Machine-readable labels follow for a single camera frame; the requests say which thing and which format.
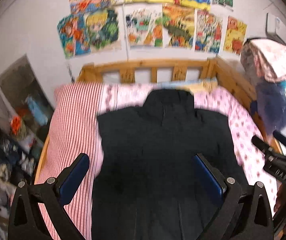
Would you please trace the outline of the large black jacket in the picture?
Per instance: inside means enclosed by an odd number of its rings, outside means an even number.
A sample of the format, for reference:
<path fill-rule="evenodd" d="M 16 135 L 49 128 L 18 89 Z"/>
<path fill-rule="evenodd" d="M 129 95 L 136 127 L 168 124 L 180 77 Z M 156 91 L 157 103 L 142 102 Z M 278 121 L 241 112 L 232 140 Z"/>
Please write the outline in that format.
<path fill-rule="evenodd" d="M 224 176 L 247 179 L 225 115 L 197 109 L 184 90 L 97 118 L 103 163 L 93 185 L 93 239 L 196 239 L 216 212 L 196 176 L 202 154 Z"/>

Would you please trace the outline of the pink apple-print duvet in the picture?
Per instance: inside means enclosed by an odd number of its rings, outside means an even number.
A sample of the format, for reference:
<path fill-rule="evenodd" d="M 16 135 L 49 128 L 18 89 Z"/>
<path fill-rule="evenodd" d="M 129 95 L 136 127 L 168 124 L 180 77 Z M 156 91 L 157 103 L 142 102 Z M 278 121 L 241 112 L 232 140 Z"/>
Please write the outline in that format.
<path fill-rule="evenodd" d="M 141 106 L 151 90 L 161 88 L 187 90 L 194 96 L 195 107 L 228 117 L 236 160 L 250 185 L 257 181 L 263 182 L 269 204 L 273 207 L 278 191 L 276 179 L 263 170 L 263 154 L 251 143 L 253 136 L 262 136 L 261 132 L 248 111 L 227 89 L 218 84 L 216 78 L 158 84 L 105 84 L 99 113 Z"/>

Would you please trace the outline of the cluttered shelf items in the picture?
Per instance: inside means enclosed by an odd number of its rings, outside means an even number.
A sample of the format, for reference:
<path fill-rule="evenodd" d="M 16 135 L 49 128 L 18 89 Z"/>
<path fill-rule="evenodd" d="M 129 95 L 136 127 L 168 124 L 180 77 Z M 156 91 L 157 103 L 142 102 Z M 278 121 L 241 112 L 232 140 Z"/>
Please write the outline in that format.
<path fill-rule="evenodd" d="M 11 114 L 10 134 L 0 129 L 0 228 L 6 230 L 17 185 L 32 184 L 42 142 L 24 120 Z"/>

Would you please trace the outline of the red white striped pillow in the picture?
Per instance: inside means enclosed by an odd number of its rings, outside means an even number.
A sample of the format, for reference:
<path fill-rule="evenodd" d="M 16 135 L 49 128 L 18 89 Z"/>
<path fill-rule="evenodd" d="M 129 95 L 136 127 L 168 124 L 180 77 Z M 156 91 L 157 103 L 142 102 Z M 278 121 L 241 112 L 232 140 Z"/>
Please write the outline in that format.
<path fill-rule="evenodd" d="M 103 161 L 97 113 L 101 106 L 102 83 L 76 82 L 58 87 L 56 109 L 49 129 L 46 158 L 36 183 L 56 177 L 63 168 L 85 153 L 90 168 L 73 200 L 65 210 L 85 239 L 91 239 L 91 208 L 93 181 Z"/>

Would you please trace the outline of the pink patterned folded blanket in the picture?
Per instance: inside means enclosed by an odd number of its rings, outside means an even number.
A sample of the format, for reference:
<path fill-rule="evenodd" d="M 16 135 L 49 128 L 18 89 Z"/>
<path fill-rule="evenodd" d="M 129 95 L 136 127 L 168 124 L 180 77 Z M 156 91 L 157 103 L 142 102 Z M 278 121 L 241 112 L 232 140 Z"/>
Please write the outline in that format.
<path fill-rule="evenodd" d="M 286 46 L 265 38 L 247 40 L 241 49 L 241 64 L 252 85 L 261 81 L 286 80 Z"/>

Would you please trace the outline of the yellow bear drawing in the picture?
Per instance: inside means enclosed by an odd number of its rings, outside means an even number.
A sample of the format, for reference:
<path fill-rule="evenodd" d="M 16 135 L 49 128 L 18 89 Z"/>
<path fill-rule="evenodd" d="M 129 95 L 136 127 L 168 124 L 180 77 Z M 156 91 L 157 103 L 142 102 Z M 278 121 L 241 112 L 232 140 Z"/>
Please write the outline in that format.
<path fill-rule="evenodd" d="M 229 53 L 240 55 L 244 44 L 246 31 L 247 24 L 232 16 L 229 16 L 223 50 Z"/>

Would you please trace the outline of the colourful 2024 unicorn drawing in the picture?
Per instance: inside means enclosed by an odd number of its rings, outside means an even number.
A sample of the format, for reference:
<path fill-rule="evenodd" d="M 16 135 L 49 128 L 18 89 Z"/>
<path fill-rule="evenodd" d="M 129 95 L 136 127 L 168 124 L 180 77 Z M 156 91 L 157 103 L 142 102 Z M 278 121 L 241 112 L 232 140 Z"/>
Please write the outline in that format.
<path fill-rule="evenodd" d="M 195 51 L 218 54 L 221 46 L 223 18 L 198 10 Z"/>

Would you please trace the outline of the green island landscape drawing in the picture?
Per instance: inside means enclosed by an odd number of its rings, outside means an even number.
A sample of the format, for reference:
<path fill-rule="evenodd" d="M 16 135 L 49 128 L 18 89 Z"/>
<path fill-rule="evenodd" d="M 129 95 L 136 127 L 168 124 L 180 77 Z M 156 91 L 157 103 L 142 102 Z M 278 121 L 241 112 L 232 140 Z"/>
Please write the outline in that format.
<path fill-rule="evenodd" d="M 195 33 L 195 9 L 166 3 L 162 11 L 166 46 L 191 49 Z"/>

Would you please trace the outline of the orange-haired girl drawing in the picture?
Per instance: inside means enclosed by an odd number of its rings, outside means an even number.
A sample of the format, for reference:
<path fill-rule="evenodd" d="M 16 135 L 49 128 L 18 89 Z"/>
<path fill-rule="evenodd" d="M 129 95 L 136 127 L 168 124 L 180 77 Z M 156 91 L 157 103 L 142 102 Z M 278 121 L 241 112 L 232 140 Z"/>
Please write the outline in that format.
<path fill-rule="evenodd" d="M 70 14 L 57 25 L 64 56 L 70 59 L 91 52 L 90 40 L 83 15 Z"/>

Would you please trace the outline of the blonde boy green drawing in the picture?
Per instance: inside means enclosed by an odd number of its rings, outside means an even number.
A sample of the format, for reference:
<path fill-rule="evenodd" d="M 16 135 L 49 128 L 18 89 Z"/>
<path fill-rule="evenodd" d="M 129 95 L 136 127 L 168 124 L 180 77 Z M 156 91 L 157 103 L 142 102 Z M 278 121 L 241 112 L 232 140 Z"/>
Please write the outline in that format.
<path fill-rule="evenodd" d="M 91 53 L 121 49 L 118 12 L 114 8 L 85 13 L 83 18 Z"/>

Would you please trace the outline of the white background fruit drawing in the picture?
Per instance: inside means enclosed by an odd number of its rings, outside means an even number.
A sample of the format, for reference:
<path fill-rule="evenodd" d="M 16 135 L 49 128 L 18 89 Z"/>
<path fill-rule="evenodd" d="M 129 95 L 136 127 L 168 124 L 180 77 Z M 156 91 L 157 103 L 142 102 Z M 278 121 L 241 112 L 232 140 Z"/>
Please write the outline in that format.
<path fill-rule="evenodd" d="M 125 7 L 126 36 L 130 48 L 163 46 L 163 13 L 161 6 L 139 4 Z"/>

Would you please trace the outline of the wooden bed frame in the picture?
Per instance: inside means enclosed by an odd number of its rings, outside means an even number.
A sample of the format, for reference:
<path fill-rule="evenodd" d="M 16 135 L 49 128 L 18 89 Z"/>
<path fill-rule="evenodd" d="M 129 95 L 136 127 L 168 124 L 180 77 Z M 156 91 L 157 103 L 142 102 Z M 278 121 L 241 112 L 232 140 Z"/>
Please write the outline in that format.
<path fill-rule="evenodd" d="M 250 104 L 256 100 L 255 87 L 220 57 L 207 60 L 151 59 L 122 61 L 102 65 L 86 64 L 81 69 L 80 74 L 74 83 L 102 83 L 103 85 L 158 84 L 162 83 L 162 81 L 158 80 L 158 74 L 162 70 L 168 70 L 172 73 L 172 81 L 194 81 L 216 78 L 218 84 L 227 89 L 249 114 Z M 267 139 L 267 133 L 261 118 L 257 114 L 250 114 L 250 116 L 260 130 L 261 137 Z M 36 170 L 35 183 L 36 178 L 38 178 L 41 169 L 44 166 L 48 144 L 49 136 L 46 138 L 40 156 Z"/>

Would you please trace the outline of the white wall air conditioner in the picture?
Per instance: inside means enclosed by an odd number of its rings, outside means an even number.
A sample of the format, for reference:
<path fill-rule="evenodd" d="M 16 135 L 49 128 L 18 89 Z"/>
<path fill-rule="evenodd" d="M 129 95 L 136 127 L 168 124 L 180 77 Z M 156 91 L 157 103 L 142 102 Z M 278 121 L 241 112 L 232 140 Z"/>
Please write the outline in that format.
<path fill-rule="evenodd" d="M 266 34 L 275 41 L 286 44 L 286 25 L 270 12 L 266 16 Z"/>

